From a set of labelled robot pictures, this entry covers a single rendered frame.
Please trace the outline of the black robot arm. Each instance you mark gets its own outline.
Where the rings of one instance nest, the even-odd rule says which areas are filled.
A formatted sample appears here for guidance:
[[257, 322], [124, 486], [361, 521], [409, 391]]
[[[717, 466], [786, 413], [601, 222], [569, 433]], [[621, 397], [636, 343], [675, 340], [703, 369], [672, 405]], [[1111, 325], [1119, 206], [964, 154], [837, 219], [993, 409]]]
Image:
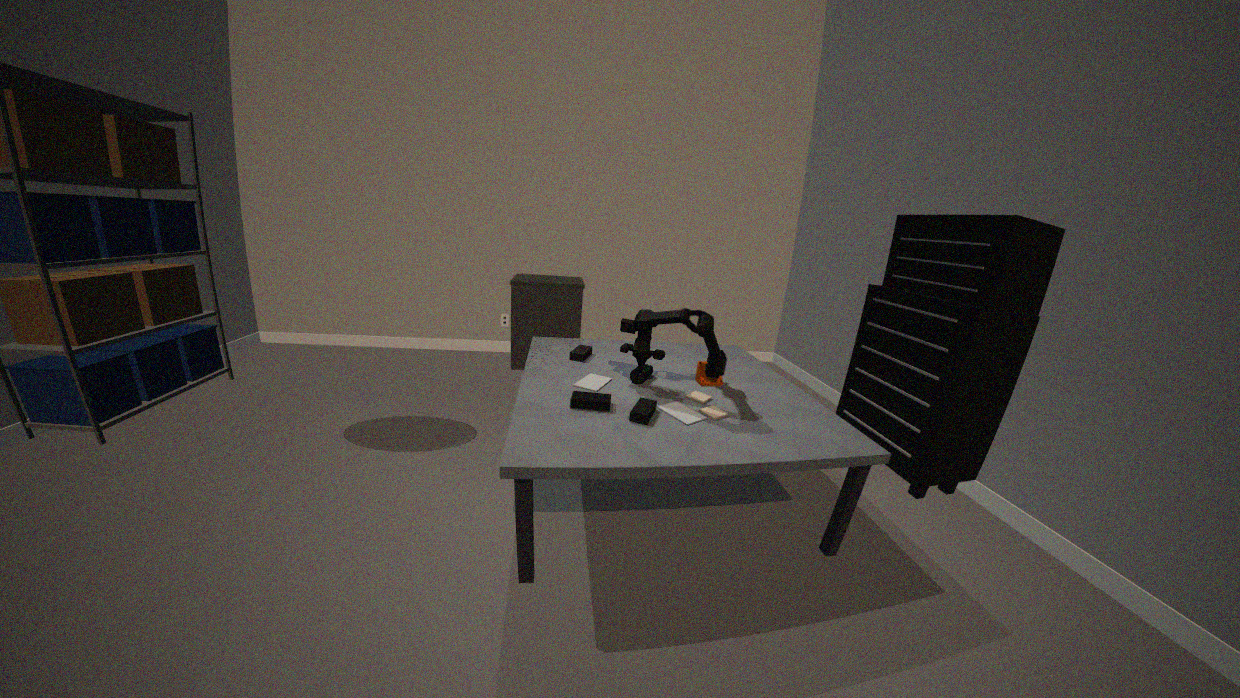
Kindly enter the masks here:
[[[692, 315], [699, 316], [697, 326], [689, 321], [689, 316]], [[692, 332], [703, 337], [709, 352], [706, 363], [706, 377], [719, 379], [719, 376], [724, 374], [727, 358], [724, 351], [719, 348], [715, 338], [713, 315], [702, 310], [689, 310], [688, 307], [661, 312], [642, 309], [639, 310], [635, 320], [622, 317], [620, 331], [626, 334], [635, 334], [639, 331], [639, 336], [651, 337], [652, 327], [656, 327], [658, 324], [684, 324]], [[639, 341], [639, 338], [636, 338], [632, 346], [632, 355], [644, 357], [644, 355], [649, 355], [649, 352], [650, 345], [647, 343], [647, 340], [644, 338], [644, 341]]]

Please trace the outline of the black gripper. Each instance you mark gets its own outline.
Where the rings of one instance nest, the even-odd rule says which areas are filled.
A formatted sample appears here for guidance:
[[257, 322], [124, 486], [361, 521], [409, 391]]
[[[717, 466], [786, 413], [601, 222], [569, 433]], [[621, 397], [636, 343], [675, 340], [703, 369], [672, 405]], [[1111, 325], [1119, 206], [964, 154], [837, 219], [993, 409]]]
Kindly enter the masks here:
[[[644, 338], [645, 338], [645, 340], [647, 340], [647, 343], [650, 345], [652, 337], [641, 337], [641, 336], [639, 336], [637, 338], [639, 338], [639, 341], [644, 341]], [[627, 353], [627, 351], [632, 351], [632, 343], [622, 343], [622, 346], [620, 347], [620, 352]], [[637, 360], [639, 369], [644, 368], [644, 364], [646, 363], [646, 361], [652, 355], [653, 355], [653, 360], [663, 360], [665, 351], [663, 350], [655, 350], [655, 351], [650, 350], [649, 355], [644, 355], [644, 357], [634, 356], [632, 355]]]

